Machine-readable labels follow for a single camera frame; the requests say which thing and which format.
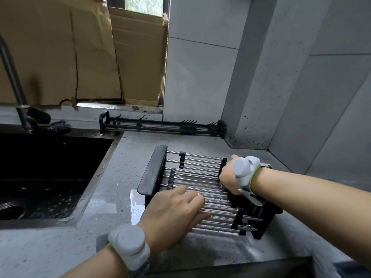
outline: sink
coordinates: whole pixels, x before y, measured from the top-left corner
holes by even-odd
[[[0,125],[0,229],[76,225],[123,132]]]

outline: brown cardboard panel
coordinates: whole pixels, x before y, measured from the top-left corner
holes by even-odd
[[[126,103],[156,106],[163,87],[167,19],[110,8]]]
[[[1,0],[0,22],[29,104],[121,98],[101,0]],[[16,102],[2,65],[0,87],[0,102]]]

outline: cardboard sheet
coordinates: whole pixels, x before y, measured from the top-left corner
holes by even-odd
[[[121,99],[101,0],[0,0],[0,22],[29,104]],[[0,88],[0,102],[16,102],[2,64]]]
[[[109,12],[125,103],[157,106],[165,74],[167,17],[119,8]]]

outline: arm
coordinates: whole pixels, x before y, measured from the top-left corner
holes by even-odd
[[[151,256],[156,256],[181,240],[195,225],[210,217],[201,211],[205,198],[196,191],[186,193],[180,185],[173,190],[158,192],[137,224],[146,236]],[[82,262],[61,278],[127,278],[121,257],[109,245]]]
[[[232,162],[220,181],[233,194]],[[260,168],[252,191],[284,209],[335,247],[370,267],[371,193],[315,177]]]

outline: gray speckled countertop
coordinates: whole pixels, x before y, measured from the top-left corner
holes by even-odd
[[[131,222],[136,189],[156,145],[169,150],[229,157],[254,155],[287,170],[268,151],[230,149],[207,136],[125,132],[80,222],[75,227],[0,230],[0,277],[58,277],[95,253],[98,234]],[[261,240],[190,233],[152,265],[153,272],[312,256],[318,277],[336,276],[331,262],[348,257],[287,213],[276,215]]]

